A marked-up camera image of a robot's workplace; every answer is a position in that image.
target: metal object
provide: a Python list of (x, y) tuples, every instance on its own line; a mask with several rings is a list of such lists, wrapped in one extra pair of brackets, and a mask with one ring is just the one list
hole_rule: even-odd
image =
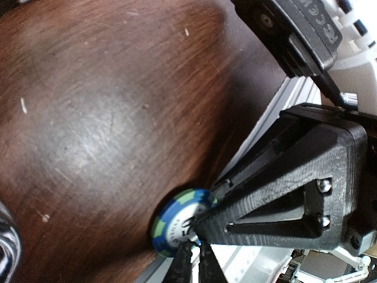
[(317, 180), (317, 188), (321, 193), (330, 192), (332, 187), (330, 179)]
[(318, 222), (323, 228), (327, 228), (331, 223), (329, 216), (318, 216)]
[(6, 207), (0, 203), (0, 282), (9, 283), (21, 258), (21, 240), (14, 228), (12, 217)]

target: dark wood surface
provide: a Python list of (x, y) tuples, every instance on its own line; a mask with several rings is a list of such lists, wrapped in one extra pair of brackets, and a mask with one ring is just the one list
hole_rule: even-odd
[(15, 282), (133, 282), (156, 206), (207, 187), (285, 78), (227, 0), (35, 1), (0, 48)]

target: poker chip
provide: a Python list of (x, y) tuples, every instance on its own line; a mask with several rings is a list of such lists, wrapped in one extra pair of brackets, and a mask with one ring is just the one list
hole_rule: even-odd
[(162, 256), (174, 257), (182, 241), (196, 241), (190, 218), (208, 210), (216, 203), (205, 189), (187, 189), (179, 193), (156, 216), (151, 237), (154, 249)]

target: screw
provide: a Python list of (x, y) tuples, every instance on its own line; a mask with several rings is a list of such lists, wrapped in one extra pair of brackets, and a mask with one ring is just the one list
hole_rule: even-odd
[(330, 225), (330, 216), (318, 216), (318, 222), (320, 223), (321, 227), (326, 228)]
[(260, 19), (262, 20), (262, 23), (266, 27), (268, 27), (268, 28), (272, 28), (273, 27), (273, 21), (272, 21), (272, 19), (269, 16), (267, 16), (266, 14), (261, 14)]
[(329, 179), (317, 180), (317, 188), (321, 193), (328, 193), (332, 188), (331, 181)]

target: bolt head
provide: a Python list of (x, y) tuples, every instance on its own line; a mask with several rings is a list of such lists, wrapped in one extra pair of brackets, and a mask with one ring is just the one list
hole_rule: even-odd
[(317, 180), (317, 188), (321, 193), (328, 193), (332, 188), (331, 181), (329, 179)]
[(318, 222), (323, 228), (328, 227), (331, 223), (329, 216), (322, 216), (322, 215), (318, 216)]

